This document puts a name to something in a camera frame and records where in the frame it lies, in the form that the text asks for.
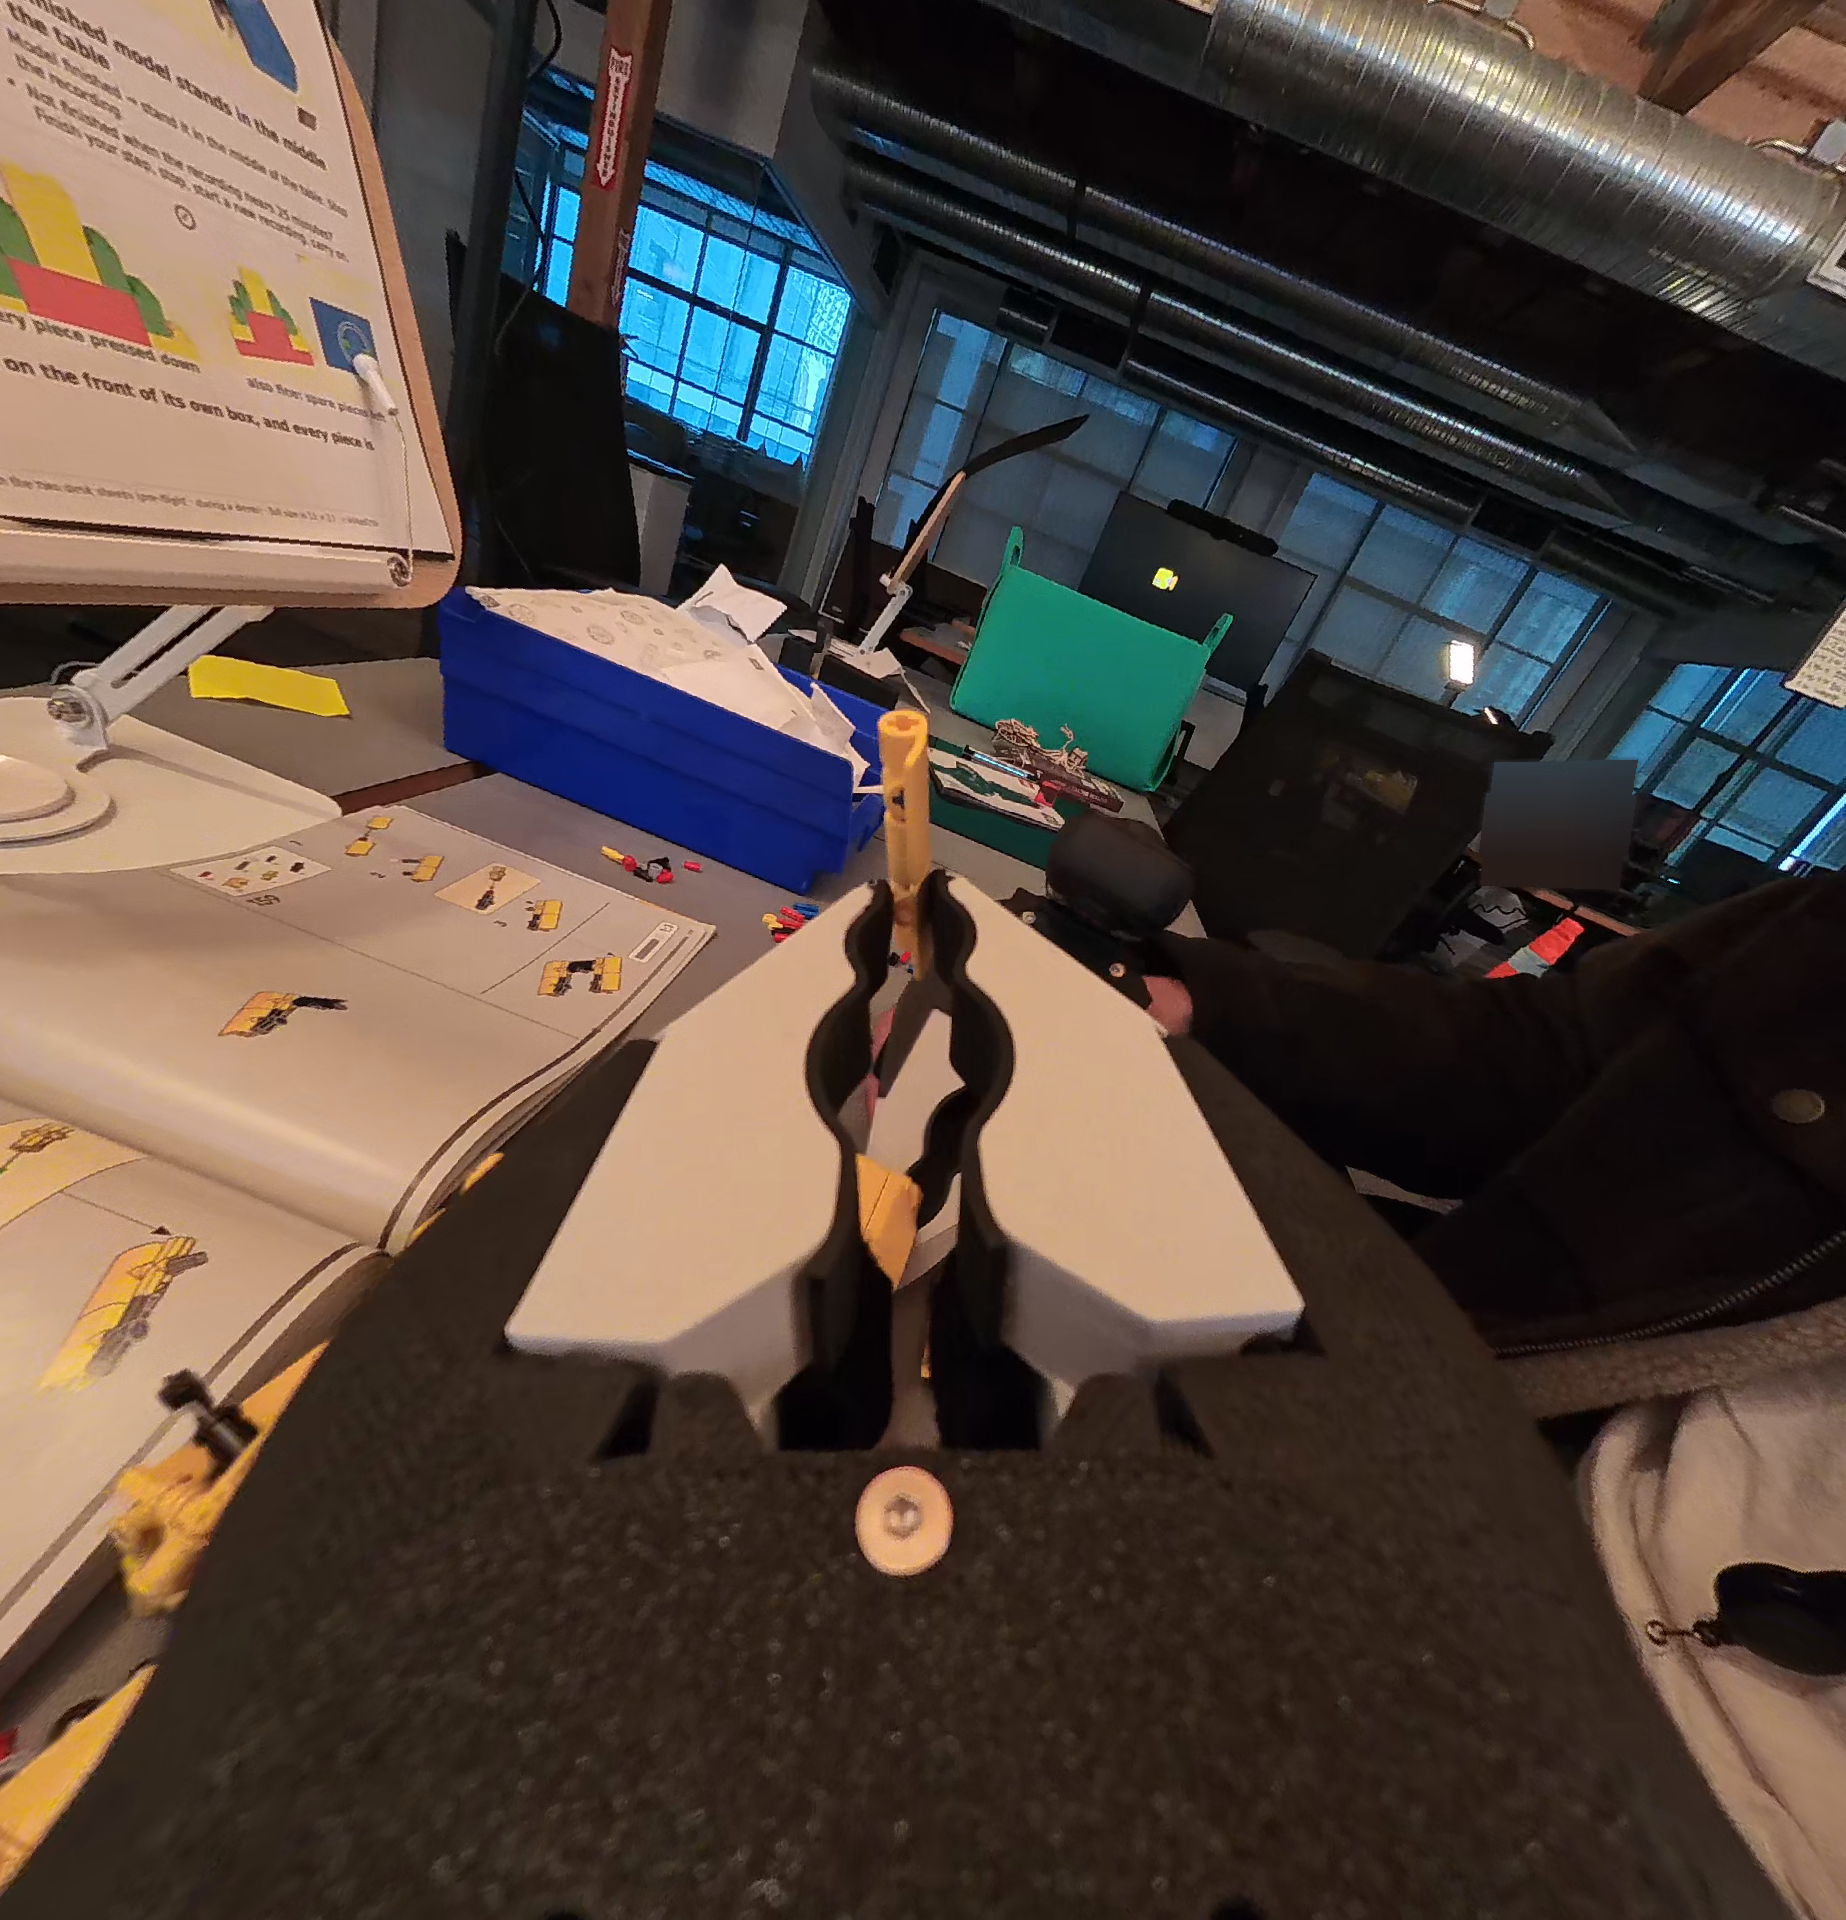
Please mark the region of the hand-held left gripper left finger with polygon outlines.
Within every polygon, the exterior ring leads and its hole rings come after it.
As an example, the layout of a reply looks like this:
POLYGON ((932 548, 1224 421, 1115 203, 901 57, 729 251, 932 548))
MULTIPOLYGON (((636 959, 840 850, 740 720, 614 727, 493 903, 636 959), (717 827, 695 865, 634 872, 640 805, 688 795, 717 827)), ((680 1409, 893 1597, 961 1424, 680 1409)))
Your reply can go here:
POLYGON ((654 1042, 505 1321, 531 1357, 729 1381, 783 1435, 867 1443, 884 1272, 860 1227, 884 887, 860 884, 654 1042))

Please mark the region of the long yellow toy connector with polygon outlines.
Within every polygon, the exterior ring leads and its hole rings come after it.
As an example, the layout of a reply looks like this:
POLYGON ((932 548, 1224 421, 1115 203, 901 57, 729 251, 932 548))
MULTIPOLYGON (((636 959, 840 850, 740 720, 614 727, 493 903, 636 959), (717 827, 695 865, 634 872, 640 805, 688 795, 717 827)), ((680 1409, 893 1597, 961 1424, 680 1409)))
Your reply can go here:
POLYGON ((931 939, 921 918, 921 887, 932 872, 929 718, 913 707, 891 707, 878 721, 884 837, 891 902, 891 946, 910 958, 915 975, 931 969, 931 939))

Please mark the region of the black-headed desk lamp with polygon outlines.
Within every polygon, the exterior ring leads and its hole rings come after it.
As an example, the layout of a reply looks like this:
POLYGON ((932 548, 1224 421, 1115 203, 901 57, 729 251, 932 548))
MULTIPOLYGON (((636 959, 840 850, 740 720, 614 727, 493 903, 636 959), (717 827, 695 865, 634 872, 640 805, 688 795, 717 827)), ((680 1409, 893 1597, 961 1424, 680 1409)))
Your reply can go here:
POLYGON ((877 617, 868 622, 862 637, 825 637, 815 655, 815 680, 821 676, 827 659, 831 657, 844 659, 854 669, 868 670, 871 659, 874 659, 878 650, 886 645, 886 639, 893 629, 901 613, 906 611, 910 599, 913 597, 915 576, 921 572, 927 553, 943 531, 952 510, 958 504, 958 494, 964 492, 964 487, 975 476, 985 473, 990 467, 1001 467, 1004 462, 1029 452, 1061 446, 1085 425, 1086 416, 1055 419, 1046 427, 1034 428, 1031 432, 1015 434, 1005 442, 992 443, 985 452, 972 455, 956 472, 952 472, 952 476, 936 490, 936 496, 932 500, 929 511, 911 531, 901 558, 888 570, 888 575, 878 576, 878 584, 886 590, 886 602, 878 609, 877 617))

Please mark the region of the grey desk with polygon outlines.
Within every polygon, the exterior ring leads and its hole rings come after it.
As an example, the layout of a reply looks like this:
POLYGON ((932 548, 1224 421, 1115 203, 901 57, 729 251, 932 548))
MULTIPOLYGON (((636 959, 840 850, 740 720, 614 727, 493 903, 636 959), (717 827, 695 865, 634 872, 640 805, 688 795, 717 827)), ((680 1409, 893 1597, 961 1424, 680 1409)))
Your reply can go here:
MULTIPOLYGON (((578 873, 610 879, 601 864, 606 840, 640 855, 668 855, 678 879, 668 887, 640 887, 625 872, 621 882, 634 896, 680 899, 683 913, 719 931, 706 955, 692 963, 667 996, 639 1015, 632 1036, 661 1033, 667 1019, 695 1007, 698 999, 735 977, 769 952, 762 914, 786 899, 829 903, 884 868, 881 830, 868 849, 851 855, 838 873, 817 877, 801 888, 749 877, 717 857, 678 840, 625 830, 609 811, 571 803, 524 780, 489 776, 442 746, 444 684, 436 659, 361 659, 313 669, 332 674, 351 707, 349 718, 320 718, 238 700, 197 700, 177 676, 159 689, 140 713, 146 725, 196 748, 219 749, 283 780, 294 780, 338 803, 340 811, 420 811, 447 825, 481 830, 504 843, 551 857, 578 873)), ((932 827, 934 861, 952 873, 978 882, 995 899, 1019 888, 1044 894, 1039 868, 1015 850, 972 840, 952 827, 932 827)), ((103 1597, 111 1573, 95 1563, 71 1581, 54 1602, 55 1612, 28 1633, 23 1646, 0 1668, 0 1726, 35 1720, 37 1698, 68 1689, 95 1692, 115 1685, 114 1668, 124 1651, 100 1646, 128 1640, 119 1627, 123 1602, 103 1597)))

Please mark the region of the dark green mat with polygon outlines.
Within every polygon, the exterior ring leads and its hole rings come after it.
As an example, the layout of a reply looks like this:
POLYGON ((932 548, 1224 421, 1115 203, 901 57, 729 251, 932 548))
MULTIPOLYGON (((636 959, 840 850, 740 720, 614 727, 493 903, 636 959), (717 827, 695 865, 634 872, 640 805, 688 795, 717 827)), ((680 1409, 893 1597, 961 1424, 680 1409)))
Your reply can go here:
POLYGON ((1101 780, 1075 780, 1057 764, 1023 764, 980 744, 929 740, 931 822, 1042 870, 1061 825, 1107 818, 1156 827, 1143 797, 1101 780))

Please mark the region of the small wooden model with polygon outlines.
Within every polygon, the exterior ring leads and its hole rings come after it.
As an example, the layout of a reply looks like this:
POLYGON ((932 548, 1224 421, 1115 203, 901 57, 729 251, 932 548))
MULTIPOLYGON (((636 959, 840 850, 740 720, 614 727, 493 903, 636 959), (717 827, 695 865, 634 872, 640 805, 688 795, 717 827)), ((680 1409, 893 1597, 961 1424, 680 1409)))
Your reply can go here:
POLYGON ((1035 728, 1005 718, 995 727, 989 755, 1029 777, 1050 803, 1078 803, 1109 817, 1124 811, 1122 791, 1086 767, 1086 755, 1070 728, 1064 728, 1060 748, 1050 749, 1035 728))

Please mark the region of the green plastic bin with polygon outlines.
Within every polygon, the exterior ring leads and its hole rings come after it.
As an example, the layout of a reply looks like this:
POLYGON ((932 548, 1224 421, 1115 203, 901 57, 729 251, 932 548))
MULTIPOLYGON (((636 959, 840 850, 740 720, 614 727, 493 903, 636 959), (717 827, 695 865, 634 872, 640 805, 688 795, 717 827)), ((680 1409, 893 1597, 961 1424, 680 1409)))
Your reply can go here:
POLYGON ((1067 732, 1093 777, 1156 791, 1231 615, 1180 637, 1034 575, 1023 539, 1015 527, 950 707, 985 727, 1019 721, 1039 741, 1067 732))

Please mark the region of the scattered small toy pins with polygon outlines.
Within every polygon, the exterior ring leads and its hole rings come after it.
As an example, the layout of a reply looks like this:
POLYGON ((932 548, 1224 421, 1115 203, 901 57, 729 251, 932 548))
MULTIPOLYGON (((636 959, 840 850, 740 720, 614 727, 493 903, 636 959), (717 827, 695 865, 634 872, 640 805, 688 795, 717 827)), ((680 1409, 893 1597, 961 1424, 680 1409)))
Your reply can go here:
MULTIPOLYGON (((640 857, 609 843, 603 843, 598 852, 609 868, 620 868, 650 887, 672 884, 678 873, 668 855, 640 857)), ((756 924, 772 943, 781 943, 813 924, 819 913, 823 907, 817 899, 777 899, 768 909, 759 909, 756 924)))

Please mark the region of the blue plastic bin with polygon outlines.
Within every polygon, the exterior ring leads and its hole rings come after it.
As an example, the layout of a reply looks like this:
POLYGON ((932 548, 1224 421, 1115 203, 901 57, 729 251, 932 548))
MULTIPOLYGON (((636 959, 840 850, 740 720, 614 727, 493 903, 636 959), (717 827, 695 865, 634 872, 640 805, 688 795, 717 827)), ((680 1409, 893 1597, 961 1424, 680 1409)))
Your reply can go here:
POLYGON ((446 748, 496 774, 792 891, 842 872, 884 822, 878 776, 465 590, 437 632, 446 748))

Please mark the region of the instruction booklet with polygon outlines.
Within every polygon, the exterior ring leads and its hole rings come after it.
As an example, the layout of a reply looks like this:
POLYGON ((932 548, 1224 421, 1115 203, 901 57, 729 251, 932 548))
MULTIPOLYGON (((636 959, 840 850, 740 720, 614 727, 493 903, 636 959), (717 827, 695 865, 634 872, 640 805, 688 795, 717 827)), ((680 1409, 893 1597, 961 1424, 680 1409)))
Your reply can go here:
POLYGON ((714 933, 410 808, 0 877, 0 1676, 81 1606, 161 1381, 326 1334, 714 933))

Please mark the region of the yellow toy car model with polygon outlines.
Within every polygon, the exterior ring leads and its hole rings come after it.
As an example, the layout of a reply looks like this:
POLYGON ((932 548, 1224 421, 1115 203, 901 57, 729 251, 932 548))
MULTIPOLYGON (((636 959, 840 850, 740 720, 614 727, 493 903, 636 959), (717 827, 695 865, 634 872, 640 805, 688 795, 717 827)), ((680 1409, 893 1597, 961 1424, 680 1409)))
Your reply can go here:
MULTIPOLYGON (((867 1154, 856 1160, 858 1226, 863 1248, 888 1283, 910 1272, 919 1217, 919 1182, 867 1154)), ((190 1593, 197 1561, 230 1501, 253 1469, 326 1346, 295 1358, 241 1401, 215 1401, 190 1374, 166 1381, 162 1397, 193 1412, 190 1439, 161 1458, 119 1475, 110 1537, 119 1553, 123 1587, 149 1619, 171 1616, 190 1593)), ((33 1858, 140 1703, 154 1664, 79 1710, 23 1765, 0 1769, 0 1893, 33 1858)))

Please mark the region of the yellow sticky note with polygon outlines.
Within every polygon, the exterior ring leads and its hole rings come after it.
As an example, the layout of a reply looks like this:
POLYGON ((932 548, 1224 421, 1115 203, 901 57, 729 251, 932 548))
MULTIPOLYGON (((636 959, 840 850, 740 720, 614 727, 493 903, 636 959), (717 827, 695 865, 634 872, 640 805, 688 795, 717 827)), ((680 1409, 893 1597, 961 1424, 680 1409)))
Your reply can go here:
POLYGON ((206 654, 190 659, 187 684, 193 699, 270 707, 308 718, 349 718, 351 707, 331 674, 206 654))

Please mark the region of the black badge reel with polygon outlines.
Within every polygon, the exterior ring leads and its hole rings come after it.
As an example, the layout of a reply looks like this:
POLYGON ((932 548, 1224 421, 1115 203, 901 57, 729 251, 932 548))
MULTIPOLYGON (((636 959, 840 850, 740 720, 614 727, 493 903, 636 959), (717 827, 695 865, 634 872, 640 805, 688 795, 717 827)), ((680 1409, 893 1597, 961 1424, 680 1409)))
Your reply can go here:
POLYGON ((1843 1678, 1846 1569, 1736 1561, 1714 1574, 1714 1605, 1703 1619, 1647 1619, 1642 1633, 1656 1648, 1690 1640, 1706 1649, 1742 1649, 1794 1676, 1843 1678))

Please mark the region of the wooden instruction board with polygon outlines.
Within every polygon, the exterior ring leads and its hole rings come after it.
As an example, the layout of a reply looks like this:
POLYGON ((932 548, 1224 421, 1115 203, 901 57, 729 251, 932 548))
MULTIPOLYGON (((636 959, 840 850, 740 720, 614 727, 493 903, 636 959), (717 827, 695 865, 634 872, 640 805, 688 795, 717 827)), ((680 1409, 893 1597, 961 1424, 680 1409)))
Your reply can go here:
POLYGON ((320 7, 0 1, 0 599, 423 606, 459 539, 320 7))

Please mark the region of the black wall screen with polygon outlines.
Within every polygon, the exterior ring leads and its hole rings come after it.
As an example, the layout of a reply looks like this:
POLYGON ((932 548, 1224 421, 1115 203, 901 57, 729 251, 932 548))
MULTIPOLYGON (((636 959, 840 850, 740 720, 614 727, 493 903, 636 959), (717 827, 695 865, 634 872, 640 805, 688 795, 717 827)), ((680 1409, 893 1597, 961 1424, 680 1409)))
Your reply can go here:
POLYGON ((1264 682, 1316 576, 1275 542, 1187 501, 1122 492, 1089 554, 1080 594, 1178 637, 1224 627, 1204 674, 1246 695, 1264 682))

